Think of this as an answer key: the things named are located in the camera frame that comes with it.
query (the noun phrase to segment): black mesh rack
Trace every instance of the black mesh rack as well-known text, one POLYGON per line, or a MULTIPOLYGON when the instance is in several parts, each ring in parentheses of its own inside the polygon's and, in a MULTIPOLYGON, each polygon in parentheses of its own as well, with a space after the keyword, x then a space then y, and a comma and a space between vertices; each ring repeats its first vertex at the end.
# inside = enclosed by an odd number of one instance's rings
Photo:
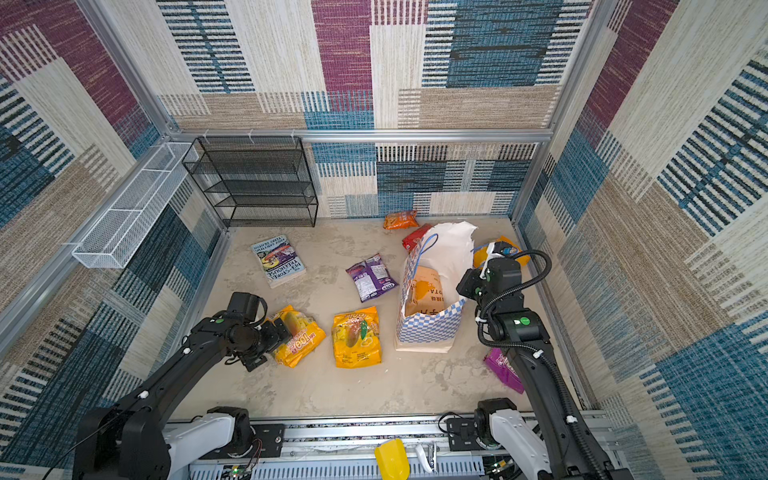
POLYGON ((184 167, 228 227, 314 227, 317 193, 300 138, 198 137, 184 167))

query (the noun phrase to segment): white mesh basket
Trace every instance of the white mesh basket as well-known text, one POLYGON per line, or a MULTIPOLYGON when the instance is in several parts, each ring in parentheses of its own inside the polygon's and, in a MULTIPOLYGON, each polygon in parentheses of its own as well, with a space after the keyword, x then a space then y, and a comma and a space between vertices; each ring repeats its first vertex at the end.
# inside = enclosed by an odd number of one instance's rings
POLYGON ((187 143, 159 148, 85 234, 74 258, 87 268, 125 268, 187 175, 182 161, 196 160, 187 143))

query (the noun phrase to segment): black cable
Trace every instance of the black cable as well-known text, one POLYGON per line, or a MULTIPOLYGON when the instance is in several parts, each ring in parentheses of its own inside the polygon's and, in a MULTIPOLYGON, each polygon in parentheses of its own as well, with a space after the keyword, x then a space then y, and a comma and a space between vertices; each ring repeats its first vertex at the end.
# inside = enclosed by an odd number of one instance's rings
POLYGON ((494 303, 498 302, 505 296, 512 295, 513 293, 517 293, 520 290, 524 290, 530 286, 534 286, 536 283, 541 282, 544 277, 547 276, 550 270, 552 270, 552 259, 547 255, 545 252, 542 252, 541 250, 523 250, 521 252, 517 252, 515 255, 510 255, 507 258, 510 258, 512 260, 517 260, 520 257, 525 257, 526 255, 538 255, 539 257, 544 259, 545 265, 544 269, 535 277, 531 278, 527 282, 520 283, 519 285, 515 285, 512 288, 508 288, 504 290, 501 293, 498 293, 496 296, 492 297, 490 301, 488 301, 484 307, 480 310, 480 318, 484 319, 486 318, 486 315, 488 314, 488 311, 491 309, 494 303))
POLYGON ((462 417, 461 415, 459 415, 456 412, 446 412, 446 413, 443 413, 442 416, 439 419, 437 419, 437 428, 440 430, 440 432, 448 433, 448 430, 443 430, 442 427, 440 426, 440 422, 442 422, 443 419, 445 417, 447 417, 448 415, 453 415, 454 417, 459 417, 460 419, 466 419, 466 417, 462 417))
MULTIPOLYGON (((482 323, 478 323, 478 339, 480 340, 480 343, 485 346, 490 346, 491 348, 523 349, 529 352, 538 352, 539 350, 538 348, 530 346, 527 343, 510 341, 496 342, 494 340, 488 340, 483 334, 482 323)), ((573 409, 573 399, 571 398, 571 393, 568 391, 568 386, 565 385, 563 375, 560 374, 560 369, 558 369, 558 366, 544 355, 540 355, 538 357, 538 361, 547 367, 549 374, 552 376, 554 386, 557 389, 558 397, 560 398, 560 405, 563 407, 565 415, 573 416, 576 413, 573 409)), ((576 445, 578 445, 579 450, 581 450, 581 454, 587 460, 587 463, 592 467, 598 478, 600 480, 610 480, 605 474, 603 466, 598 463, 597 459, 592 454, 592 451, 587 446, 587 439, 584 437, 584 433, 581 431, 581 427, 576 422, 574 422, 568 423, 568 428, 571 429, 571 433, 576 440, 576 445)))
POLYGON ((66 452, 64 452, 64 454, 63 454, 62 456, 60 456, 59 458, 57 458, 57 459, 56 459, 56 461, 55 461, 55 462, 53 462, 53 465, 52 465, 52 466, 51 466, 51 467, 48 469, 48 471, 45 473, 45 475, 43 475, 43 478, 42 478, 42 480, 45 480, 46 478, 48 478, 48 476, 51 474, 51 472, 53 472, 53 469, 54 469, 54 468, 56 468, 56 465, 58 465, 58 464, 59 464, 59 462, 61 462, 61 461, 62 461, 62 460, 64 460, 65 458, 67 458, 67 456, 68 456, 70 453, 72 453, 72 450, 76 449, 78 446, 80 446, 80 445, 81 445, 83 442, 85 442, 86 440, 88 440, 90 437, 92 437, 92 436, 94 436, 94 435, 98 434, 98 433, 99 433, 99 432, 101 432, 102 430, 106 429, 108 426, 110 426, 110 425, 112 425, 113 423, 115 423, 115 422, 116 422, 116 421, 117 421, 117 420, 118 420, 120 417, 122 417, 122 415, 123 415, 124 413, 126 413, 126 412, 130 411, 130 410, 131 410, 131 409, 134 407, 134 405, 136 405, 136 403, 137 403, 139 400, 141 400, 141 398, 137 398, 136 400, 134 400, 134 402, 131 404, 131 406, 129 406, 127 409, 125 409, 125 410, 123 410, 122 412, 118 413, 117 415, 115 415, 115 416, 114 416, 114 418, 113 418, 112 420, 110 420, 109 422, 107 422, 107 423, 103 424, 103 425, 102 425, 102 426, 100 426, 99 428, 95 429, 95 430, 94 430, 94 431, 93 431, 91 434, 89 434, 88 436, 86 436, 86 437, 85 437, 84 439, 82 439, 80 442, 77 442, 77 443, 75 443, 75 444, 74 444, 72 447, 70 447, 70 449, 69 449, 69 450, 67 450, 66 452))

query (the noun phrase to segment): book cover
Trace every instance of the book cover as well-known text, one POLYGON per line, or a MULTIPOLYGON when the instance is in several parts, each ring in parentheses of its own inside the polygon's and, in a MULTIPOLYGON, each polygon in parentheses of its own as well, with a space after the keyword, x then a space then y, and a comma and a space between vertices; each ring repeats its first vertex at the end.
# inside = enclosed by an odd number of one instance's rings
POLYGON ((255 243, 250 249, 261 260, 270 288, 306 273, 304 264, 285 235, 255 243))

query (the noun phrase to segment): magenta snack bag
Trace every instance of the magenta snack bag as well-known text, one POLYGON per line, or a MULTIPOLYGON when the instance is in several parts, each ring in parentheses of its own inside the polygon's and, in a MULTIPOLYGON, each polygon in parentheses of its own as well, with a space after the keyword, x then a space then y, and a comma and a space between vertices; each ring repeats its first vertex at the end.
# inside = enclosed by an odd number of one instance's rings
POLYGON ((525 388, 522 382, 515 374, 512 366, 509 365, 506 355, 502 353, 501 349, 491 349, 488 355, 485 356, 485 364, 493 370, 499 380, 501 380, 506 386, 515 390, 517 393, 523 393, 525 388))
POLYGON ((352 265, 346 272, 355 282, 361 302, 381 296, 397 286, 378 253, 368 260, 352 265))

